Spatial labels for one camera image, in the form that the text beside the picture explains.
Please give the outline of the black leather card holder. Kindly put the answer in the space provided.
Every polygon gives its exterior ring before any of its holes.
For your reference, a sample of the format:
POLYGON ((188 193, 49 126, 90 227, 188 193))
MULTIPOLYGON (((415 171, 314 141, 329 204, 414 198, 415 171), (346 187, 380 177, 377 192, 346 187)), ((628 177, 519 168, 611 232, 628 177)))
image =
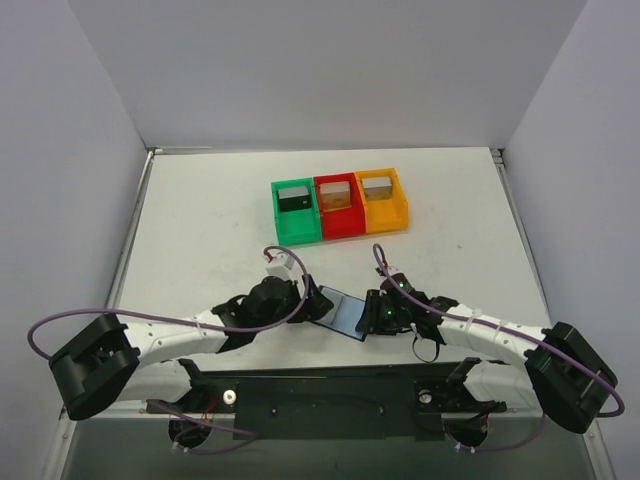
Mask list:
POLYGON ((333 308, 314 324, 363 342, 366 333, 359 332, 356 327, 364 312, 365 301, 326 286, 320 286, 319 291, 332 302, 333 308))

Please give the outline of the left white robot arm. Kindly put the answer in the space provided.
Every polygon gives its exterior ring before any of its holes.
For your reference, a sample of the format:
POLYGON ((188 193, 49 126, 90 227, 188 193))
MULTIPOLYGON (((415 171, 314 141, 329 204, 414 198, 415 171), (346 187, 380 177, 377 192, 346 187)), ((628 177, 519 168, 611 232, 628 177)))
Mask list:
POLYGON ((98 316, 48 362, 68 416, 89 419, 132 399, 177 402, 192 388, 181 358, 239 349, 281 323, 322 319, 334 304, 310 275, 302 279, 267 276, 249 293, 188 319, 98 316))

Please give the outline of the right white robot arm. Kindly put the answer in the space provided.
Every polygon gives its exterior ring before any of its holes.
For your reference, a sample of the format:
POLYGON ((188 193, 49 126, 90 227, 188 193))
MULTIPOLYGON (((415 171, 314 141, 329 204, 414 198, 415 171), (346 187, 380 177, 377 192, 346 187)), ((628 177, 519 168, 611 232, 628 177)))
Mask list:
POLYGON ((531 408, 573 433, 584 433, 613 397, 618 379, 580 332, 500 320, 448 297, 427 297, 402 273, 370 289, 356 325, 364 335, 409 330, 437 345, 482 355, 463 375, 478 402, 531 408))

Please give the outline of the black card stack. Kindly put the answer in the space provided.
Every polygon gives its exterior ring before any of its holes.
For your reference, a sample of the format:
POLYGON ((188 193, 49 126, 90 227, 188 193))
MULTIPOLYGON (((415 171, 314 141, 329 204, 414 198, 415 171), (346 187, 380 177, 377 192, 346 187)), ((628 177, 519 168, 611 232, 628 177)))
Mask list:
POLYGON ((311 193, 306 186, 278 189, 276 197, 280 213, 306 210, 312 207, 311 193))

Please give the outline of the brown card stack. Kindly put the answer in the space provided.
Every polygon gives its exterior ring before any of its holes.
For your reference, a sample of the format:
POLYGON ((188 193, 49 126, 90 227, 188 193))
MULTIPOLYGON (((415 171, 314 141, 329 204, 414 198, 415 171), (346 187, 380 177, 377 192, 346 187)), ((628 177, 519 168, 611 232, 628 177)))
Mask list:
POLYGON ((351 188, 348 181, 321 183, 319 192, 321 206, 325 212, 351 207, 351 188))

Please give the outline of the green plastic bin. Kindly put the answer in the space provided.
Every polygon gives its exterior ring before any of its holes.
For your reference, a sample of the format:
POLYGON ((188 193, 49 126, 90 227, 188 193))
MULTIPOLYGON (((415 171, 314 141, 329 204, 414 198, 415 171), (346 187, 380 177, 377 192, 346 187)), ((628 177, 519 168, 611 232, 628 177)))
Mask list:
POLYGON ((274 225, 278 243, 281 246, 315 243, 322 239, 318 202, 313 179, 311 177, 272 182, 271 194, 274 211, 274 225), (312 197, 312 207, 306 210, 280 213, 277 205, 277 190, 295 186, 306 186, 309 188, 312 197))

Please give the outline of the red plastic bin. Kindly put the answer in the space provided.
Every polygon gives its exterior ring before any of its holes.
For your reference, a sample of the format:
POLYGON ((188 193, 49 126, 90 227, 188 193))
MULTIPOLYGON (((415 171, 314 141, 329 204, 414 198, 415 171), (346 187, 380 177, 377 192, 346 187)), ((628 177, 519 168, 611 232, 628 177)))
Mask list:
POLYGON ((353 172, 313 178, 322 239, 338 240, 366 233, 365 209, 353 172))

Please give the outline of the orange plastic bin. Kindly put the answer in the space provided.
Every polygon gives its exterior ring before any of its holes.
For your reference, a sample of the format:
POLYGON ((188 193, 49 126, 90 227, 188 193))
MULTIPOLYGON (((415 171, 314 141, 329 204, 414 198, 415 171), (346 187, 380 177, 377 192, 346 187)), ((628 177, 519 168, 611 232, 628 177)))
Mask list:
POLYGON ((395 168, 355 172, 362 197, 367 234, 405 230, 409 204, 395 168))

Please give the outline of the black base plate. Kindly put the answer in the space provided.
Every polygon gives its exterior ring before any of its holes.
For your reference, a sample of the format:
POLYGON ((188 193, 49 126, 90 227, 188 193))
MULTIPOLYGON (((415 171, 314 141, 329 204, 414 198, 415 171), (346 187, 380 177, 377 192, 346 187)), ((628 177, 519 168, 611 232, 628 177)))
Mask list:
POLYGON ((479 401, 463 386, 472 362, 202 371, 180 363, 188 390, 170 407, 182 414, 231 414, 240 438, 365 440, 444 437, 443 415, 478 429, 500 401, 479 401))

